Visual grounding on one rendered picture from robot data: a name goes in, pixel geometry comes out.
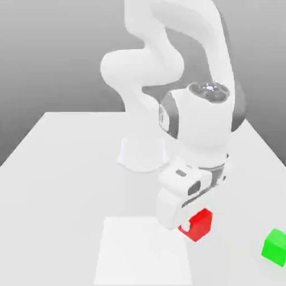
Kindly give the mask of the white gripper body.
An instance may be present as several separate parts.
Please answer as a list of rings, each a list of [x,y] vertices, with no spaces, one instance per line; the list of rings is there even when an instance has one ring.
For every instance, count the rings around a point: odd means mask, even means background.
[[[161,187],[156,203],[157,219],[162,226],[168,230],[173,230],[203,208],[209,207],[215,196],[214,189],[203,194],[197,193],[190,197],[182,197]]]

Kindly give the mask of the small red cube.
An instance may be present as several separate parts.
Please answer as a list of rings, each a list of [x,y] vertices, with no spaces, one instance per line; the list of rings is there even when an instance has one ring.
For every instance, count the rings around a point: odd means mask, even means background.
[[[190,222],[189,232],[182,231],[180,226],[178,227],[178,230],[185,234],[186,237],[196,242],[210,232],[212,216],[213,213],[204,208],[188,220]]]

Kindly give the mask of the small green cube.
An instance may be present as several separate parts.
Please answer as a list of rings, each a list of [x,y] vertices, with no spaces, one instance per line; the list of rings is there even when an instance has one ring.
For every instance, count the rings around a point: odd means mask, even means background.
[[[261,255],[283,267],[286,263],[286,233],[272,229],[264,241]]]

